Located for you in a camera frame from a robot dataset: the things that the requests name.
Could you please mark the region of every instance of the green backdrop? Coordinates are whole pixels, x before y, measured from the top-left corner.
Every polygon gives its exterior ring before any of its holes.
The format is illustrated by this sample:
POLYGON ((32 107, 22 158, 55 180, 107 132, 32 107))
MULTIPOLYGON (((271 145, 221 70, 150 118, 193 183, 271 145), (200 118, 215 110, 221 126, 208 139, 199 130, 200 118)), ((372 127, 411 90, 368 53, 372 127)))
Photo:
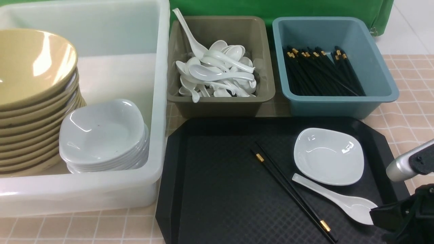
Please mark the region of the green backdrop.
MULTIPOLYGON (((0 5, 44 0, 0 0, 0 5)), ((374 36, 384 33, 393 0, 170 0, 183 15, 251 15, 268 30, 281 16, 351 16, 361 19, 374 36)))

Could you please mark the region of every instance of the chopsticks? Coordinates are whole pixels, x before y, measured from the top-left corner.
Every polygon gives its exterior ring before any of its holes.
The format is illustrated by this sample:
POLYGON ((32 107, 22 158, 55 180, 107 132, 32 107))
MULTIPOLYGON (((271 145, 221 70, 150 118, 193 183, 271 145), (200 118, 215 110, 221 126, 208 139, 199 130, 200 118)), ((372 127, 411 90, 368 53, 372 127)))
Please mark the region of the chopsticks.
POLYGON ((338 46, 332 59, 319 47, 283 48, 289 89, 299 96, 366 96, 354 69, 338 46))
POLYGON ((251 148, 250 150, 255 155, 255 157, 259 160, 259 162, 268 170, 268 172, 274 177, 274 179, 283 187, 283 189, 288 193, 288 195, 294 200, 294 202, 298 205, 300 209, 307 215, 307 217, 311 220, 313 224, 315 224, 318 228, 321 229, 326 238, 333 244, 338 242, 338 239, 332 233, 330 227, 327 223, 319 217, 319 215, 313 210, 313 208, 309 205, 309 203, 303 198, 303 196, 298 192, 296 187, 292 184, 288 178, 284 175, 280 167, 271 159, 268 153, 264 150, 264 148, 258 143, 255 142, 256 145, 263 152, 263 155, 260 154, 259 150, 255 148, 251 148), (273 171, 273 167, 279 174, 276 174, 273 171))

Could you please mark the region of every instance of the black serving tray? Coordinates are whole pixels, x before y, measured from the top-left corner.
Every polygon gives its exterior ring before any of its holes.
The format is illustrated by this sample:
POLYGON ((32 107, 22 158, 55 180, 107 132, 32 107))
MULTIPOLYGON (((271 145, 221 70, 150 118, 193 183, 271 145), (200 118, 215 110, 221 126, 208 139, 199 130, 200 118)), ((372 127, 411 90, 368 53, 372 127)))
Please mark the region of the black serving tray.
MULTIPOLYGON (((249 150, 258 140, 289 175, 296 168, 297 135, 310 127, 354 136, 365 155, 360 181, 323 186, 379 206, 409 196, 403 182, 391 182, 386 176, 393 155, 385 137, 356 119, 190 119, 169 136, 166 148, 156 212, 166 243, 328 244, 249 150)), ((298 189, 327 221, 339 243, 382 243, 382 229, 359 224, 328 199, 299 185, 298 189)))

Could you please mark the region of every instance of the dish stack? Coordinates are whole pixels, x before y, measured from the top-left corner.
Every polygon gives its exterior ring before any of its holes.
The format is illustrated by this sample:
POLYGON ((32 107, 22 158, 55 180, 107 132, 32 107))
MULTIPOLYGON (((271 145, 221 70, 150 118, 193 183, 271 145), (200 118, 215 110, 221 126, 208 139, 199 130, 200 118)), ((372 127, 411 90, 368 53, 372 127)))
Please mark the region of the dish stack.
POLYGON ((0 30, 0 177, 26 176, 58 162, 62 120, 86 105, 77 52, 65 38, 0 30))
POLYGON ((116 99, 80 108, 60 129, 60 156, 71 173, 137 169, 148 160, 149 130, 137 106, 116 99))

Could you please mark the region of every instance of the stacked yellow bowl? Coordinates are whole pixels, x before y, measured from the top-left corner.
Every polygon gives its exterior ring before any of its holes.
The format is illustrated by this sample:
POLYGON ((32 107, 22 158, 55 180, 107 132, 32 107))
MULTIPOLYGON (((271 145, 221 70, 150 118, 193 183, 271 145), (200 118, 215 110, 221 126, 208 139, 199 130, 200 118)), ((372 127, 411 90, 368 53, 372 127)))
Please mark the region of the stacked yellow bowl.
POLYGON ((85 106, 77 51, 39 30, 0 30, 0 177, 26 176, 61 162, 60 124, 85 106))

